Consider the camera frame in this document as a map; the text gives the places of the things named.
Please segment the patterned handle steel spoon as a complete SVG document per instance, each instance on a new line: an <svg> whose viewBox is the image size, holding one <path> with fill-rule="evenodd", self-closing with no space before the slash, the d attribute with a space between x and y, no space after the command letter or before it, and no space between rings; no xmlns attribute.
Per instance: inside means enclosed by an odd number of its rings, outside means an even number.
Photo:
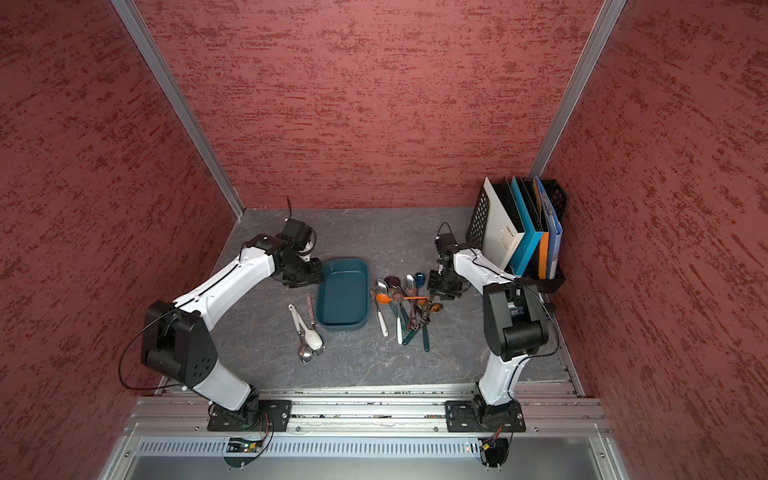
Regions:
<svg viewBox="0 0 768 480"><path fill-rule="evenodd" d="M418 295L418 288L416 287L415 277L412 274L407 274L405 277L405 292L408 297L411 296L417 296ZM416 301L410 300L410 316L409 316L409 323L408 323L408 329L411 331L416 331L418 329L418 322L416 317Z"/></svg>

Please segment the white handle steel spoon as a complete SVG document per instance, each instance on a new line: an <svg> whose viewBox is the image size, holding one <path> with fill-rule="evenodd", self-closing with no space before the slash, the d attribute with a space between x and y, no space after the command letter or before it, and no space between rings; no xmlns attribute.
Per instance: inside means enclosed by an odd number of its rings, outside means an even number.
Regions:
<svg viewBox="0 0 768 480"><path fill-rule="evenodd" d="M380 308L380 303L379 303L379 301L377 299L378 298L377 297L378 292L376 290L374 290L374 289L370 289L369 293L370 293L371 298L373 300L373 304L374 304L374 307L375 307L375 310L376 310L376 315L377 315L377 319L378 319L378 323L379 323L379 327L380 327L381 333L382 333L382 335L385 338L387 338L389 336L389 330L388 330L386 322L384 320L384 316L383 316L382 310Z"/></svg>

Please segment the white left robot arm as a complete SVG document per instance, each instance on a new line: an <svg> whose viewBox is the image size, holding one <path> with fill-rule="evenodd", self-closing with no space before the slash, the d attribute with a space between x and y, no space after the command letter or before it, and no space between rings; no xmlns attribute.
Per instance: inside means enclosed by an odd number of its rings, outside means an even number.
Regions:
<svg viewBox="0 0 768 480"><path fill-rule="evenodd" d="M266 418L259 392L221 362L211 331L246 293L270 277L278 275L289 288L321 283L322 262L311 255L316 243L315 231L304 225L276 236L260 234L192 291L172 302L154 302L141 332L141 363L207 399L231 426L259 427Z"/></svg>

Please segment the orange plastic spoon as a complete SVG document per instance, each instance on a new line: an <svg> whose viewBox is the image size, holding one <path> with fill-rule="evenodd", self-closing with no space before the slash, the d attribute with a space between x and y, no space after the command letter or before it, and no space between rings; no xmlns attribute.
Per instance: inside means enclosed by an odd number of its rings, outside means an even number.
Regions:
<svg viewBox="0 0 768 480"><path fill-rule="evenodd" d="M428 296L403 296L401 294L389 296L388 294L385 294L385 293L377 293L374 295L374 298L379 304L389 304L392 302L397 303L403 300L420 302L420 301L427 301L429 299Z"/></svg>

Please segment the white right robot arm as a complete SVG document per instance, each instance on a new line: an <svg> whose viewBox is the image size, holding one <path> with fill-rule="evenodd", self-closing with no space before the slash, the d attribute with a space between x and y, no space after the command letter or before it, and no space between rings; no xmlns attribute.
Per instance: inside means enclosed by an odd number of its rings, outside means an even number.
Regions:
<svg viewBox="0 0 768 480"><path fill-rule="evenodd" d="M517 417L514 390L522 372L549 341L546 311L537 291L494 265L480 251L459 244L438 249L430 293L457 299L469 284L482 295L483 332L490 350L485 373L471 401L473 420L488 430Z"/></svg>

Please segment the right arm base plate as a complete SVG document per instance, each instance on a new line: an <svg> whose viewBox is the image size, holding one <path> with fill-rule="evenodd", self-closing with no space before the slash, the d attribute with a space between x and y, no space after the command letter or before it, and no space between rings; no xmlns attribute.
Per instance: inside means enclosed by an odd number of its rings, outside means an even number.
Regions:
<svg viewBox="0 0 768 480"><path fill-rule="evenodd" d="M482 397L469 401L447 401L444 404L449 432L522 433L526 431L524 416L518 401L492 406Z"/></svg>

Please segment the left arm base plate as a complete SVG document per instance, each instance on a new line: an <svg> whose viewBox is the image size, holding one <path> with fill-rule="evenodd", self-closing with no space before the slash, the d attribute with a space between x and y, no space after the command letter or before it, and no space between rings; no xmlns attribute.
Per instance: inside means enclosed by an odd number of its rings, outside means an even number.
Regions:
<svg viewBox="0 0 768 480"><path fill-rule="evenodd" d="M290 400L257 400L246 402L231 411L213 404L209 410L207 430L210 432L285 432L291 418Z"/></svg>

